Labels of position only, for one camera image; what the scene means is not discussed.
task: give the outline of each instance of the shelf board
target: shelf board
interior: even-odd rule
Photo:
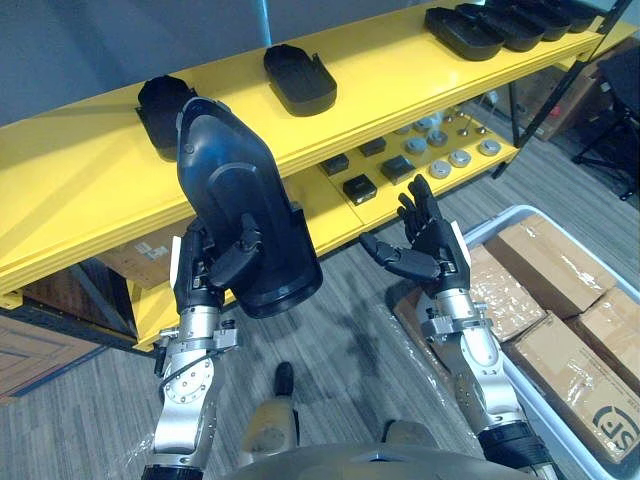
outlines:
[[[455,1],[434,2],[451,6]],[[527,53],[457,57],[424,30],[425,6],[289,43],[318,52],[338,98],[312,117],[289,115],[255,50],[181,72],[222,100],[272,150],[287,177],[423,115],[472,98],[571,55],[600,36],[567,34]],[[0,294],[145,235],[193,212],[176,167],[152,147],[134,107],[142,84],[0,129]]]
[[[360,233],[392,220],[396,217],[399,206],[398,195],[408,193],[410,179],[393,185],[380,172],[380,164],[398,154],[405,155],[416,167],[415,174],[421,173],[429,182],[436,195],[465,182],[501,162],[508,162],[517,153],[517,149],[494,133],[480,136],[475,132],[479,124],[472,121],[467,137],[457,135],[456,131],[467,123],[468,118],[456,118],[452,124],[442,125],[442,130],[449,135],[445,147],[429,148],[423,155],[411,155],[405,152],[404,143],[412,136],[420,134],[415,131],[404,135],[391,133],[385,136],[387,148],[384,152],[365,158],[359,150],[346,152],[349,168],[331,177],[327,177],[319,166],[312,166],[285,179],[285,188],[289,197],[299,203],[305,212],[307,225],[318,255],[327,253],[352,240]],[[476,146],[482,138],[497,140],[502,149],[494,157],[480,154]],[[465,168],[454,168],[445,179],[434,179],[428,173],[428,165],[435,159],[446,160],[449,152],[461,148],[469,152],[472,160]],[[378,189],[375,198],[354,205],[343,193],[342,183],[361,173],[365,173]],[[227,292],[227,301],[233,297]],[[173,292],[168,284],[151,290],[143,290],[132,286],[131,298],[134,316],[138,328],[138,345],[136,348],[150,350],[158,339],[158,332],[163,328],[178,324]]]
[[[597,18],[596,20],[594,20],[593,25],[589,27],[589,30],[595,32],[597,28],[600,26],[601,22],[602,22],[602,18]],[[639,28],[640,27],[638,27],[637,25],[632,25],[631,23],[627,23],[627,22],[623,22],[622,20],[619,20],[613,26],[609,34],[606,37],[604,37],[604,40],[598,46],[595,53],[593,54],[593,59],[594,60],[597,59],[603,53],[608,52],[613,47],[619,45],[620,43],[625,41],[627,38],[631,37],[634,33],[638,31]],[[571,68],[571,65],[573,65],[575,61],[576,61],[576,56],[572,55],[570,57],[560,60],[556,64],[556,66],[566,71]]]

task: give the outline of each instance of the small black box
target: small black box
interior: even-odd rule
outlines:
[[[344,153],[331,157],[320,164],[327,176],[335,175],[349,168],[349,157]]]
[[[358,175],[344,182],[342,184],[342,191],[355,205],[360,205],[367,200],[371,200],[376,196],[376,193],[378,193],[376,186],[365,174]]]
[[[386,147],[387,141],[382,137],[378,137],[374,138],[370,142],[360,145],[358,148],[365,157],[370,157],[371,155],[375,155],[376,153],[384,152],[384,149]]]
[[[382,174],[389,179],[391,183],[397,185],[404,182],[411,176],[416,167],[407,160],[404,155],[398,155],[390,160],[387,160],[380,167]]]

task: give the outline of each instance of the printed logo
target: printed logo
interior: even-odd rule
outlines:
[[[623,452],[640,436],[638,425],[618,407],[602,407],[593,417],[593,424]]]

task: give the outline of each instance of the gray wall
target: gray wall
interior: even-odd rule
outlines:
[[[4,0],[0,125],[269,38],[282,42],[417,3],[424,0]],[[640,0],[625,19],[640,23]]]

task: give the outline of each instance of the chair leg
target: chair leg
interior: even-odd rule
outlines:
[[[598,143],[600,143],[602,141],[603,138],[609,136],[611,134],[611,132],[613,132],[616,128],[618,128],[618,125],[620,125],[620,123],[622,123],[624,121],[624,117],[622,118],[618,118],[613,125],[611,125],[609,128],[607,128],[604,132],[602,132],[600,135],[598,135],[595,140],[593,140],[589,145],[587,145],[586,147],[584,147],[584,149],[575,157],[573,157],[571,159],[571,161],[573,163],[583,163],[582,157],[584,156],[585,153],[587,153],[589,150],[593,149],[593,147],[595,147]]]

